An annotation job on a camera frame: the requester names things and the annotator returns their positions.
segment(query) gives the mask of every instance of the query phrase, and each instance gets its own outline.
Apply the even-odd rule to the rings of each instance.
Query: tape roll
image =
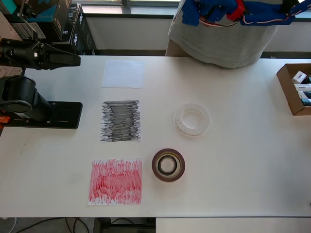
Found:
[[[202,116],[202,122],[199,127],[196,129],[188,128],[183,122],[182,122],[182,115],[187,110],[195,110]],[[174,115],[175,123],[178,129],[183,132],[186,135],[190,136],[198,136],[203,134],[209,127],[210,118],[207,110],[200,104],[197,103],[186,103],[181,105],[175,112]]]
[[[185,168],[183,156],[173,149],[160,150],[152,160],[152,171],[164,182],[177,181],[184,174]]]

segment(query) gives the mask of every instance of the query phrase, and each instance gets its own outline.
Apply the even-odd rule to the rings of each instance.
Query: gray shirt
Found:
[[[282,3],[282,0],[256,1]],[[169,38],[190,56],[205,63],[236,68],[256,62],[277,30],[277,26],[242,26],[240,23],[228,28],[186,25],[182,23],[181,8],[184,2],[181,0],[178,6]],[[217,23],[229,25],[232,21],[225,16]]]

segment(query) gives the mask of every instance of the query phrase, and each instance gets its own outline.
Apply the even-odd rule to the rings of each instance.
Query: cable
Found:
[[[128,218],[125,218],[125,217],[117,218],[117,219],[114,220],[111,224],[113,224],[115,221],[120,220],[120,219],[127,220],[127,221],[129,221],[130,223],[134,224],[134,222],[132,222],[131,220],[129,220]]]
[[[71,231],[71,229],[70,229],[70,227],[69,227],[69,225],[68,225],[67,218],[65,218],[65,222],[66,222],[66,225],[67,225],[67,227],[68,227],[68,230],[70,231],[70,233],[72,233],[72,231]]]
[[[75,222],[73,223],[73,233],[76,233],[76,223],[79,218],[76,218]]]
[[[43,223],[43,222],[52,221],[52,220],[57,220],[57,219],[62,219],[62,218],[65,218],[65,217],[54,217],[54,218],[49,218],[49,219],[46,219],[46,220],[37,222],[37,223],[35,223],[35,224],[33,224],[33,225],[29,226],[29,227],[26,227],[26,228],[24,228],[24,229],[21,229],[21,230],[19,230],[19,231],[16,232],[16,233],[23,232],[23,231],[25,231],[25,230],[27,230],[27,229],[29,229],[29,228],[31,228],[31,227],[34,227],[34,226],[36,226],[36,225],[38,225],[38,224],[40,224],[40,223]],[[78,217],[75,217],[75,219],[76,219],[76,220],[75,220],[75,223],[76,223],[76,221],[80,221],[80,222],[85,226],[85,228],[86,228],[86,230],[87,230],[87,233],[89,233],[89,229],[88,229],[87,225],[86,225],[82,220],[80,220]]]
[[[9,231],[9,233],[11,233],[11,232],[13,231],[13,229],[14,229],[14,227],[15,227],[15,225],[16,225],[16,222],[17,222],[17,217],[15,218],[14,225],[13,225],[13,227],[11,228],[11,230]]]
[[[287,19],[288,19],[288,17],[289,17],[289,15],[288,14],[286,14],[286,18],[285,19],[273,19],[273,20],[270,20],[270,21],[266,21],[266,22],[257,22],[257,23],[271,23],[271,22],[278,22],[278,21],[286,21]],[[254,23],[254,22],[246,22],[245,21],[245,15],[243,15],[243,22],[245,23],[245,24],[252,24],[252,23]]]
[[[208,23],[206,21],[203,21],[200,19],[200,23],[204,24],[204,25],[207,25],[207,26],[211,26],[211,27],[218,27],[218,28],[228,28],[228,27],[231,27],[233,25],[236,25],[239,21],[236,21],[232,24],[229,24],[229,25],[221,25],[221,24],[217,24],[217,23]]]

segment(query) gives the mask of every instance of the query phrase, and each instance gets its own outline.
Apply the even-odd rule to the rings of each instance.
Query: paper with red scribbles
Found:
[[[93,161],[88,204],[140,204],[141,170],[141,159]]]

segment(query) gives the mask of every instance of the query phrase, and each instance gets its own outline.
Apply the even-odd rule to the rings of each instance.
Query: clear tape roll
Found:
[[[202,120],[200,126],[197,127],[196,129],[188,128],[182,122],[182,115],[187,110],[195,110],[195,111],[199,112],[202,116],[203,120]],[[174,119],[175,119],[175,123],[176,123],[176,126],[178,127],[178,129],[181,132],[183,132],[184,134],[190,135],[190,136],[198,136],[198,135],[205,133],[209,127],[209,124],[210,124],[210,117],[209,117],[207,110],[202,105],[197,104],[197,103],[185,103],[185,104],[181,105],[176,110],[176,112],[174,114]]]

